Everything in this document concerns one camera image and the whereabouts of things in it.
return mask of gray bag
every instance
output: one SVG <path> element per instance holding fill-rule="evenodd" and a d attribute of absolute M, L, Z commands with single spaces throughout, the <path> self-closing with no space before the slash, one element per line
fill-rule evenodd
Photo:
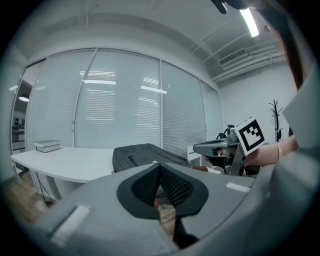
<path fill-rule="evenodd" d="M 115 172 L 143 166 L 157 161 L 188 167 L 186 158 L 161 149 L 153 144 L 138 144 L 117 147 L 113 151 L 112 165 Z"/>

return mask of wooden floor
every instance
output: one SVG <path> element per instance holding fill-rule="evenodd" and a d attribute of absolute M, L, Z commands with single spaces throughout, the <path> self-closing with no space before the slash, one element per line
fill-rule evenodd
<path fill-rule="evenodd" d="M 4 197 L 13 213 L 25 223 L 33 225 L 47 211 L 48 207 L 33 185 L 29 172 L 4 189 Z M 172 239 L 175 229 L 176 210 L 172 205 L 162 204 L 158 208 L 161 225 Z"/>
<path fill-rule="evenodd" d="M 4 197 L 13 213 L 27 224 L 33 225 L 49 209 L 35 189 L 29 172 L 5 187 Z"/>

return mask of white table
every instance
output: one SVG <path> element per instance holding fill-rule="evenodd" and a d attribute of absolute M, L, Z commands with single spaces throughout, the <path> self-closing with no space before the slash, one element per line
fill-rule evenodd
<path fill-rule="evenodd" d="M 114 150 L 109 148 L 64 147 L 48 153 L 27 151 L 14 154 L 11 159 L 32 171 L 46 175 L 53 196 L 60 200 L 61 191 L 74 190 L 77 187 L 74 183 L 86 183 L 110 175 L 114 170 L 113 152 Z"/>

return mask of window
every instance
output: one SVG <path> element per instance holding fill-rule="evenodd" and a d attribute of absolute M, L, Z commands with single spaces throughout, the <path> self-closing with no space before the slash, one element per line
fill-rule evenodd
<path fill-rule="evenodd" d="M 222 133 L 222 116 L 218 93 L 201 81 L 205 117 L 205 141 L 215 140 Z"/>
<path fill-rule="evenodd" d="M 74 146 L 73 121 L 79 89 L 94 54 L 93 50 L 71 51 L 48 58 L 28 104 L 26 118 L 27 150 L 34 141 L 59 140 Z"/>
<path fill-rule="evenodd" d="M 99 50 L 84 77 L 75 116 L 75 146 L 161 145 L 159 61 Z"/>
<path fill-rule="evenodd" d="M 205 141 L 205 113 L 199 79 L 162 62 L 163 149 L 187 156 L 187 146 Z"/>

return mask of coat rack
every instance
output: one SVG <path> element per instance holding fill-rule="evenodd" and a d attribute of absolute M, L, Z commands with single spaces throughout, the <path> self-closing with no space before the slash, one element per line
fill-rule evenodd
<path fill-rule="evenodd" d="M 281 137 L 282 137 L 282 134 L 281 134 L 282 128 L 281 128 L 281 129 L 279 128 L 279 119 L 278 119 L 278 117 L 280 116 L 280 115 L 279 115 L 279 112 L 280 112 L 283 108 L 281 108 L 281 109 L 278 111 L 278 110 L 277 110 L 278 101 L 275 101 L 275 100 L 273 100 L 273 104 L 272 104 L 272 103 L 269 103 L 269 104 L 273 106 L 273 109 L 271 109 L 271 110 L 272 110 L 273 113 L 274 113 L 273 117 L 275 117 L 275 140 L 276 140 L 277 142 L 279 142 L 280 140 L 282 140 L 282 139 L 281 139 Z"/>

